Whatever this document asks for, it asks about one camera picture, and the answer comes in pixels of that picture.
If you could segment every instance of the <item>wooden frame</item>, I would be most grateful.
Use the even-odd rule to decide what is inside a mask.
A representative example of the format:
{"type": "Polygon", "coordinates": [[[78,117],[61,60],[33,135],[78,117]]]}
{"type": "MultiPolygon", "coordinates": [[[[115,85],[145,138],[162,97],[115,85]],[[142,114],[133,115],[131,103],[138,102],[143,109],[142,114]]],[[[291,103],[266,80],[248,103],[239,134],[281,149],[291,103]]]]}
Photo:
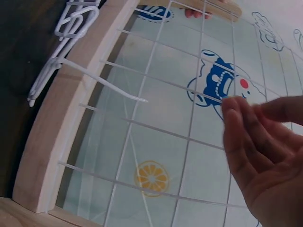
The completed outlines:
{"type": "MultiPolygon", "coordinates": [[[[181,2],[191,3],[190,6],[197,9],[203,6],[202,2],[196,0],[181,2]]],[[[121,34],[117,29],[126,25],[138,3],[139,0],[108,0],[101,8],[97,20],[76,43],[67,59],[100,75],[105,66],[100,63],[100,58],[108,58],[121,34]]],[[[166,0],[141,2],[148,5],[166,3],[168,4],[166,0]]],[[[207,7],[222,17],[232,17],[222,9],[213,8],[212,5],[207,7]]],[[[226,8],[232,9],[235,15],[241,15],[237,6],[227,4],[226,8]]],[[[65,220],[71,226],[81,226],[79,223],[90,227],[100,226],[67,214],[55,206],[64,172],[64,166],[58,165],[58,161],[66,162],[69,157],[85,112],[85,108],[79,104],[88,103],[95,85],[94,79],[67,65],[58,71],[28,137],[13,191],[12,199],[22,207],[35,213],[52,210],[50,215],[65,220]]]]}

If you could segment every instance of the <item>wooden edge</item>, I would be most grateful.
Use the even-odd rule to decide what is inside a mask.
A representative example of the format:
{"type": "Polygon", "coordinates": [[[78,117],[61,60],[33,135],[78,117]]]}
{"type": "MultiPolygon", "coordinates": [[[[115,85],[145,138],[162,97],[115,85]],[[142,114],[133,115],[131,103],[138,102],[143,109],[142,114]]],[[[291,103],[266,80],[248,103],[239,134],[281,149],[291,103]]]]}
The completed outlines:
{"type": "Polygon", "coordinates": [[[48,211],[48,214],[77,227],[102,227],[102,225],[71,214],[70,212],[57,206],[55,206],[53,210],[48,211]]]}
{"type": "MultiPolygon", "coordinates": [[[[108,0],[99,17],[68,55],[68,59],[100,75],[104,64],[139,0],[108,0]]],[[[33,212],[52,210],[64,167],[96,81],[63,65],[35,119],[19,165],[13,200],[33,212]]]]}
{"type": "MultiPolygon", "coordinates": [[[[198,9],[200,11],[203,11],[204,8],[204,1],[203,0],[177,0],[177,2],[180,2],[182,4],[185,4],[187,6],[193,7],[195,9],[198,9]]],[[[169,3],[169,0],[140,0],[139,5],[147,5],[147,6],[167,6],[169,3]]],[[[177,7],[184,9],[186,7],[179,5],[177,3],[172,3],[172,7],[177,7]]],[[[227,20],[233,20],[233,22],[238,21],[238,18],[242,15],[241,8],[234,2],[227,2],[223,3],[217,0],[208,0],[206,2],[205,7],[206,12],[210,12],[214,15],[217,15],[219,17],[225,18],[227,20]]]]}
{"type": "Polygon", "coordinates": [[[77,227],[46,213],[36,214],[9,198],[0,198],[1,227],[77,227]]]}

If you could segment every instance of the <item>white plastic hook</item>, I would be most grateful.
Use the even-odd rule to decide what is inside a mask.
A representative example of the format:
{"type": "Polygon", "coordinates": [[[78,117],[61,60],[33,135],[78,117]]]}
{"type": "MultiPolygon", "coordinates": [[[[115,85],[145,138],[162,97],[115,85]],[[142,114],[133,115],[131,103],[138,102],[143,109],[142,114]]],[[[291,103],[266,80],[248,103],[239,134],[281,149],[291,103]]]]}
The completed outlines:
{"type": "Polygon", "coordinates": [[[108,81],[106,81],[105,79],[101,78],[101,77],[96,77],[94,74],[92,74],[90,71],[88,71],[86,68],[70,61],[70,60],[67,60],[67,59],[63,59],[62,61],[63,64],[66,64],[66,65],[69,65],[83,73],[85,73],[85,75],[88,75],[89,77],[95,79],[96,81],[98,81],[99,83],[103,84],[104,86],[107,86],[109,87],[110,89],[113,89],[115,92],[118,92],[119,94],[127,97],[127,98],[130,98],[132,100],[135,100],[135,101],[140,101],[140,102],[144,102],[144,103],[147,103],[148,100],[144,99],[144,98],[139,98],[139,97],[136,97],[136,96],[133,96],[123,90],[121,90],[120,88],[116,87],[115,85],[112,85],[111,83],[109,83],[108,81]]]}

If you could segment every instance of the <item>cartoon print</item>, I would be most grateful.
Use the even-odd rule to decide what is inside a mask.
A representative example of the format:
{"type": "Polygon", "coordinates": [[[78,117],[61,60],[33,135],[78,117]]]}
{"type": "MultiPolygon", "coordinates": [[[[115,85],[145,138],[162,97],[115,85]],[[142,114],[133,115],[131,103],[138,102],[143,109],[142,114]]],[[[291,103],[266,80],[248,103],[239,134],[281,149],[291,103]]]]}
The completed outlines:
{"type": "MultiPolygon", "coordinates": [[[[143,6],[142,10],[153,13],[153,14],[149,14],[149,13],[145,13],[145,12],[139,12],[138,17],[143,19],[143,20],[147,20],[153,23],[161,23],[162,22],[162,18],[165,14],[166,8],[163,6],[143,6]]],[[[166,14],[166,18],[168,20],[166,20],[166,22],[169,22],[172,18],[174,18],[174,14],[171,10],[169,10],[166,14]]]]}
{"type": "Polygon", "coordinates": [[[299,29],[294,30],[294,39],[296,40],[301,51],[303,51],[303,35],[299,29]]]}
{"type": "Polygon", "coordinates": [[[270,22],[265,16],[259,12],[253,12],[252,16],[255,19],[255,24],[260,28],[260,40],[269,48],[273,48],[276,51],[283,50],[283,40],[278,33],[273,29],[270,22]]]}
{"type": "MultiPolygon", "coordinates": [[[[234,86],[236,86],[237,94],[240,94],[243,98],[248,99],[248,101],[257,102],[265,97],[265,95],[262,94],[255,85],[247,80],[250,79],[250,77],[240,67],[236,66],[236,69],[242,77],[236,75],[235,80],[234,73],[210,62],[215,62],[230,70],[234,70],[233,64],[226,63],[218,54],[210,50],[204,49],[202,50],[201,54],[202,58],[206,59],[207,61],[201,60],[203,65],[201,67],[198,79],[193,78],[187,85],[189,89],[195,90],[195,84],[197,82],[197,92],[205,95],[202,96],[200,94],[196,94],[195,102],[197,106],[212,106],[218,116],[223,119],[220,107],[221,101],[226,96],[234,95],[234,86]]],[[[194,100],[193,92],[187,91],[187,95],[191,101],[194,100]]]]}

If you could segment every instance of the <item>lemon slice print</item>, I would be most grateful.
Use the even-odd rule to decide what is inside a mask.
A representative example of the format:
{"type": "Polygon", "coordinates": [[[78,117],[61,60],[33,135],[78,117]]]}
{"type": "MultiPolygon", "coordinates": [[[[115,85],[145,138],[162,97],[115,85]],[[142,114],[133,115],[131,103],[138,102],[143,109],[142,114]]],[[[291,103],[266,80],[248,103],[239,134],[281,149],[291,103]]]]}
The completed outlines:
{"type": "MultiPolygon", "coordinates": [[[[135,184],[157,192],[166,192],[169,187],[169,175],[164,166],[155,161],[145,161],[139,164],[134,174],[135,184]]],[[[160,196],[150,192],[143,192],[149,197],[160,196]]]]}

